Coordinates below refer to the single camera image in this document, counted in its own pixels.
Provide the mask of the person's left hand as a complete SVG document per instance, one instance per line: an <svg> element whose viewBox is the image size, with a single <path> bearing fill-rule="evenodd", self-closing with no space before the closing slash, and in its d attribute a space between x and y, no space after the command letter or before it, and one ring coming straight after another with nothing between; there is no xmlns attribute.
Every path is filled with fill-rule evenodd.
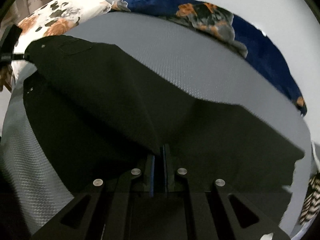
<svg viewBox="0 0 320 240"><path fill-rule="evenodd" d="M1 68L0 71L0 92L3 92L3 89L6 88L10 93L12 92L12 67L11 65L6 65Z"/></svg>

